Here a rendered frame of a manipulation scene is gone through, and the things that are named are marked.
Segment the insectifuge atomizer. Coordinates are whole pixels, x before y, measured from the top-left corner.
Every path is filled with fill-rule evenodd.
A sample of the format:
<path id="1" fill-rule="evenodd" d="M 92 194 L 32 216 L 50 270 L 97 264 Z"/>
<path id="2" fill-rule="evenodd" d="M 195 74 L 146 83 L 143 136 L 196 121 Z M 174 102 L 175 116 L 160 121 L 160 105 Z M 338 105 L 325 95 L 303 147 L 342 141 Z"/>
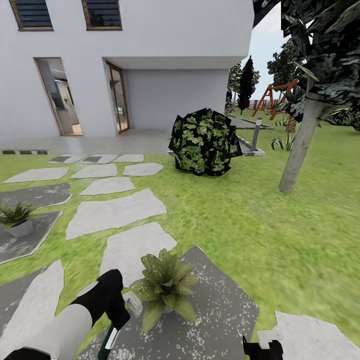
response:
<path id="1" fill-rule="evenodd" d="M 113 324 L 111 324 L 104 338 L 104 341 L 98 351 L 97 357 L 99 360 L 107 360 L 118 334 L 119 331 L 115 328 Z"/>

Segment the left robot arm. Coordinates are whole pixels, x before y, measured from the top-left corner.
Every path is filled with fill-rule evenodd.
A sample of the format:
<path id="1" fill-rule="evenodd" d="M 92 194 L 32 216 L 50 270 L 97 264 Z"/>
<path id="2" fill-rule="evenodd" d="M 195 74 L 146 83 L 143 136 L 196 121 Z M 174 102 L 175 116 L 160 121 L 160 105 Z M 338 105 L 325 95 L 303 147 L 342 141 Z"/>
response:
<path id="1" fill-rule="evenodd" d="M 132 291 L 122 295 L 123 288 L 118 269 L 104 273 L 83 288 L 47 325 L 18 344 L 4 360 L 73 360 L 104 312 L 118 331 L 130 320 L 127 306 L 137 316 L 141 314 L 142 301 Z"/>

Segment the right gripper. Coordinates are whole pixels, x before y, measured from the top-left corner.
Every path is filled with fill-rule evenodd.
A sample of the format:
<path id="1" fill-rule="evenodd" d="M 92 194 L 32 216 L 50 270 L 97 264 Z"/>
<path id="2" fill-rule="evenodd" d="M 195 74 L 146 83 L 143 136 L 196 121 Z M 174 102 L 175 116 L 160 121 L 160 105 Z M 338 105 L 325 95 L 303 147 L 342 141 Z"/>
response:
<path id="1" fill-rule="evenodd" d="M 259 343 L 247 342 L 243 336 L 243 350 L 246 355 L 250 356 L 250 360 L 283 360 L 282 347 L 277 341 L 269 341 L 269 349 L 262 349 Z"/>

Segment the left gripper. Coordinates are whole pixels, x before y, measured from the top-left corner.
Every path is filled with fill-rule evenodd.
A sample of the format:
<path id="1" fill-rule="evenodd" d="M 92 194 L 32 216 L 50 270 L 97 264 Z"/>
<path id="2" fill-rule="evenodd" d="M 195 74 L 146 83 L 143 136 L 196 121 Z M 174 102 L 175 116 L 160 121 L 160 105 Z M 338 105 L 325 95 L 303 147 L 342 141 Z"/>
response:
<path id="1" fill-rule="evenodd" d="M 124 305 L 123 295 L 121 296 L 121 300 L 117 306 L 107 309 L 106 314 L 107 318 L 111 320 L 112 324 L 118 331 L 130 320 L 130 313 Z"/>

